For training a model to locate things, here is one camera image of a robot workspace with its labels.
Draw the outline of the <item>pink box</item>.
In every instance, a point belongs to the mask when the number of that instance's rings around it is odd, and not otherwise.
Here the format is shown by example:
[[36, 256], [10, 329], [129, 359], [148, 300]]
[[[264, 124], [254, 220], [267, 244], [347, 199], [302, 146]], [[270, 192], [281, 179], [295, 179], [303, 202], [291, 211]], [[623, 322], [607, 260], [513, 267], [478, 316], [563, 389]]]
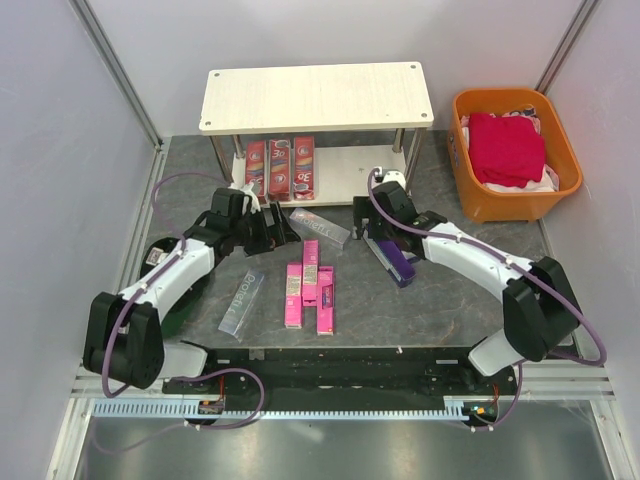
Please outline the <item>pink box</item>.
[[316, 331], [318, 335], [334, 333], [334, 268], [321, 266], [316, 294]]
[[302, 265], [289, 263], [286, 269], [284, 325], [288, 329], [301, 329], [302, 312]]
[[302, 305], [304, 307], [313, 307], [317, 305], [318, 266], [318, 241], [304, 240], [301, 290]]

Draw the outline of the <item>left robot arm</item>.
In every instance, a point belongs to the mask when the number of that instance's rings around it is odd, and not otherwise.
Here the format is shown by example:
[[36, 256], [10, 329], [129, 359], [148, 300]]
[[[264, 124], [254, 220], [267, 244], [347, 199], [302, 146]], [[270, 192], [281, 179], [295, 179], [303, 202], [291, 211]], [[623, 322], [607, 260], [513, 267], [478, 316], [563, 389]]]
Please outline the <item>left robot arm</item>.
[[106, 397], [146, 389], [158, 378], [166, 357], [163, 320], [236, 248], [254, 256], [301, 240], [279, 201], [268, 209], [272, 224], [249, 186], [216, 189], [210, 208], [172, 240], [162, 260], [120, 292], [92, 300], [82, 361], [101, 376]]

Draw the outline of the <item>clear Protefix box front left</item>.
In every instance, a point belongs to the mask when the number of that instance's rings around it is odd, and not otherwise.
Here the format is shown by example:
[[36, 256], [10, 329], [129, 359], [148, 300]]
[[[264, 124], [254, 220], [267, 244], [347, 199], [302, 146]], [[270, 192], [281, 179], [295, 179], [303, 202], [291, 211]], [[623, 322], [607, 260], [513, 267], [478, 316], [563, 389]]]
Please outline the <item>clear Protefix box front left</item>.
[[262, 272], [255, 269], [247, 271], [218, 326], [219, 331], [231, 335], [238, 342], [243, 340], [264, 279], [265, 275]]

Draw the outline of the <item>pink box middle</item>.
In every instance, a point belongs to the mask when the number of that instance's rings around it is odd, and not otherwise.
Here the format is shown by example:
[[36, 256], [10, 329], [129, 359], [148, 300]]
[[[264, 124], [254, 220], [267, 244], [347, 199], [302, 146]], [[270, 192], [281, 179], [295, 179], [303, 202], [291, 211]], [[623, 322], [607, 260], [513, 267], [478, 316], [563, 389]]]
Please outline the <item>pink box middle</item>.
[[301, 290], [302, 305], [304, 307], [313, 307], [317, 305], [318, 266], [318, 241], [304, 240]]

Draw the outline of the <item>red folded cloth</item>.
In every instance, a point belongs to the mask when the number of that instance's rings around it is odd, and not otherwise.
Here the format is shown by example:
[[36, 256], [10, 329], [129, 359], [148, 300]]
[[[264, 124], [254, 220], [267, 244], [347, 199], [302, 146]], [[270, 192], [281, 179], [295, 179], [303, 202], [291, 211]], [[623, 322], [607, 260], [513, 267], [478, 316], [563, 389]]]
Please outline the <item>red folded cloth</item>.
[[472, 113], [468, 129], [469, 158], [480, 183], [524, 188], [542, 179], [545, 141], [530, 119]]

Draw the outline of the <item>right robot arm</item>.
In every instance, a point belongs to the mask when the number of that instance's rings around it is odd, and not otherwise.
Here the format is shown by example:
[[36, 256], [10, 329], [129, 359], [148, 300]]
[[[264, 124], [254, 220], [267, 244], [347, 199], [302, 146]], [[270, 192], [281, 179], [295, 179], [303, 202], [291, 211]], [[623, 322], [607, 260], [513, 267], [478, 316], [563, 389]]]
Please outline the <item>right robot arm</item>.
[[353, 198], [353, 235], [389, 241], [399, 250], [443, 265], [500, 301], [503, 327], [474, 345], [458, 368], [467, 392], [483, 392], [503, 368], [545, 359], [579, 325], [579, 305], [562, 266], [510, 255], [475, 239], [446, 217], [419, 213], [396, 181]]

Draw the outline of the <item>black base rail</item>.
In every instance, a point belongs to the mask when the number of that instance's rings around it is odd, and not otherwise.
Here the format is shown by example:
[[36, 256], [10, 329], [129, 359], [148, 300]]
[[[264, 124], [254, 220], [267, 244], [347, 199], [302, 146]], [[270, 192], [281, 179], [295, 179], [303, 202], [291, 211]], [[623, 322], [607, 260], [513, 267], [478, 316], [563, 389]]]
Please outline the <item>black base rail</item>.
[[512, 367], [484, 376], [467, 359], [469, 351], [468, 347], [218, 348], [205, 351], [205, 363], [196, 373], [243, 368], [259, 377], [270, 400], [283, 393], [346, 389], [420, 398], [516, 392]]

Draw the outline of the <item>clear Protefix box near shelf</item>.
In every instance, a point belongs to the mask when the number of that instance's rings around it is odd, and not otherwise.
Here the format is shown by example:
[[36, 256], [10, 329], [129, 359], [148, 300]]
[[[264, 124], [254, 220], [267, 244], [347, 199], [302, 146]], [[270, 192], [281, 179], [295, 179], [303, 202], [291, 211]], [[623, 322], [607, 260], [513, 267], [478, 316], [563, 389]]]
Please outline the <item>clear Protefix box near shelf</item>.
[[289, 216], [289, 220], [295, 228], [340, 249], [343, 249], [351, 238], [349, 230], [303, 208], [296, 208]]

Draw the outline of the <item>pink box left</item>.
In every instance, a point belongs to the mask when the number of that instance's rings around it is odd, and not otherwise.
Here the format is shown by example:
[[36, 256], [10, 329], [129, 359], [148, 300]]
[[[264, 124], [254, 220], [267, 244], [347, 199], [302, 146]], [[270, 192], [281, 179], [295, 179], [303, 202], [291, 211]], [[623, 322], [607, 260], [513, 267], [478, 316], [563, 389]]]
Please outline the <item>pink box left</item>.
[[286, 269], [284, 325], [288, 329], [301, 329], [302, 312], [302, 265], [289, 263]]

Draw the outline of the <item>orange plastic basket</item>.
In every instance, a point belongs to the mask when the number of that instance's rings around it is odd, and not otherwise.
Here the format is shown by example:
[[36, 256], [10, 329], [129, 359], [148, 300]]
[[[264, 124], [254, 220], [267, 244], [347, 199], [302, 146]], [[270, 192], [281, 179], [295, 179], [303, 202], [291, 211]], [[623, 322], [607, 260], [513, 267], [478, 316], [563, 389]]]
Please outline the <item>orange plastic basket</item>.
[[[505, 114], [533, 107], [541, 120], [547, 164], [558, 175], [554, 192], [499, 193], [477, 180], [462, 132], [461, 118], [476, 112]], [[458, 93], [452, 102], [448, 153], [464, 215], [476, 223], [536, 221], [560, 200], [575, 193], [583, 175], [565, 129], [551, 101], [530, 88], [475, 88]]]

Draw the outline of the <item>red 3D toothpaste box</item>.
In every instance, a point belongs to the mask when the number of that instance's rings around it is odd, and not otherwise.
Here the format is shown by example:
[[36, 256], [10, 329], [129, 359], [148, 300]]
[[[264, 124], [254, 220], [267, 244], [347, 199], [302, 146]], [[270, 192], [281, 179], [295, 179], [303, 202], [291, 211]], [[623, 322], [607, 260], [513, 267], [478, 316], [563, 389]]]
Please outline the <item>red 3D toothpaste box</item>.
[[294, 139], [293, 195], [295, 200], [315, 199], [315, 140], [312, 136]]

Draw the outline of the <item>purple toothpaste box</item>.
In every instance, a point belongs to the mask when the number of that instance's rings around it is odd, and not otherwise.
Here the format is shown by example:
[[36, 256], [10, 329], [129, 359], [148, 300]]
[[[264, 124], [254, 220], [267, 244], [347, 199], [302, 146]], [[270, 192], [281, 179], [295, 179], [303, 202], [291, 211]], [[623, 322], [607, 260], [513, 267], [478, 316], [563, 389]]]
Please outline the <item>purple toothpaste box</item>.
[[413, 281], [416, 276], [414, 264], [419, 261], [417, 256], [403, 252], [393, 241], [374, 240], [367, 235], [363, 239], [399, 288]]

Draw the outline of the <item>silver red toothpaste box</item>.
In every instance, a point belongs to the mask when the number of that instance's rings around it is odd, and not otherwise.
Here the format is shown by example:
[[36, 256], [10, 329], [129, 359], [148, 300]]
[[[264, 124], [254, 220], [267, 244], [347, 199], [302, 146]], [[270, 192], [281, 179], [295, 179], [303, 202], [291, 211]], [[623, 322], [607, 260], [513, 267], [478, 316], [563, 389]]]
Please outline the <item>silver red toothpaste box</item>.
[[266, 142], [264, 140], [250, 142], [245, 156], [245, 183], [253, 184], [253, 191], [263, 203], [265, 201]]

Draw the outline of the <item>pink box right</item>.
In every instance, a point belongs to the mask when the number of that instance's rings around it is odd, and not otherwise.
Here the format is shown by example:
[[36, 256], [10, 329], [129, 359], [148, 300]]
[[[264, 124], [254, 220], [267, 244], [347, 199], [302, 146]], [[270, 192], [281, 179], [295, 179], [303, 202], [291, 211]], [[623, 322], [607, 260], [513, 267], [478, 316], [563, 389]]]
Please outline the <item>pink box right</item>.
[[321, 266], [316, 294], [316, 331], [318, 335], [334, 333], [334, 268]]

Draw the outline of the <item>white two-tier shelf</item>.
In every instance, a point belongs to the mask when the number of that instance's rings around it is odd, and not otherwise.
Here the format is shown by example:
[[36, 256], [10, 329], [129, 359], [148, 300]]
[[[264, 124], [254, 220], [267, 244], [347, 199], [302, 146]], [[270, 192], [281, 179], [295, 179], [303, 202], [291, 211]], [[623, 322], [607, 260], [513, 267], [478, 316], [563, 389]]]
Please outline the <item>white two-tier shelf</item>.
[[227, 182], [243, 184], [243, 135], [391, 131], [391, 145], [318, 147], [319, 191], [300, 206], [348, 205], [375, 167], [411, 184], [434, 121], [420, 62], [219, 69], [208, 74], [199, 130]]

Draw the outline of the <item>silver backed toothpaste box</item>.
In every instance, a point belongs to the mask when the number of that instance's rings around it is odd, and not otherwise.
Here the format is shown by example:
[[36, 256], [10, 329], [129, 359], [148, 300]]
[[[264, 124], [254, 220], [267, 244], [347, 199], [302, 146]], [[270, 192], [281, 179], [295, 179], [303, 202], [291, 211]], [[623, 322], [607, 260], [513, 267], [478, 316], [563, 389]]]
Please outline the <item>silver backed toothpaste box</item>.
[[272, 201], [288, 201], [291, 196], [291, 143], [289, 139], [269, 141], [268, 196]]

